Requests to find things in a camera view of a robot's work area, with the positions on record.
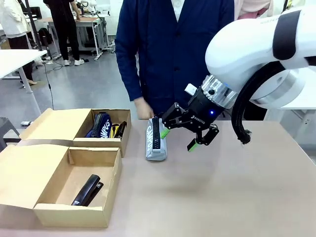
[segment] gray stool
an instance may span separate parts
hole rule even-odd
[[[12,125],[9,119],[7,118],[0,118],[0,152],[6,148],[6,142],[9,142],[9,139],[4,139],[5,134],[13,130],[16,135],[20,135],[18,130],[15,129],[15,127]]]

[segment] cardboard box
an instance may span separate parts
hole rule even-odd
[[[94,124],[95,115],[107,112],[112,123],[127,122],[122,139],[85,138]],[[124,157],[131,129],[130,110],[106,109],[47,109],[23,133],[22,140],[33,140],[32,144],[56,144],[68,147],[118,147]]]
[[[44,226],[106,228],[121,167],[119,148],[8,146],[0,153],[0,204],[33,209]],[[71,206],[91,174],[104,186],[88,207]]]

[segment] person's right hand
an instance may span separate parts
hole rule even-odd
[[[140,120],[148,120],[155,116],[153,109],[150,105],[144,100],[143,97],[137,98],[134,100],[138,119]]]

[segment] black stapler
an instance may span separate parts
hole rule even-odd
[[[76,196],[72,206],[89,206],[91,201],[103,187],[103,183],[99,181],[100,177],[98,175],[92,174]]]

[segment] blue coat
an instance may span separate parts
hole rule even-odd
[[[185,0],[179,22],[171,0],[124,0],[115,42],[130,100],[143,96],[155,114],[174,102],[186,108],[188,83],[199,87],[209,74],[209,42],[233,20],[234,0]]]

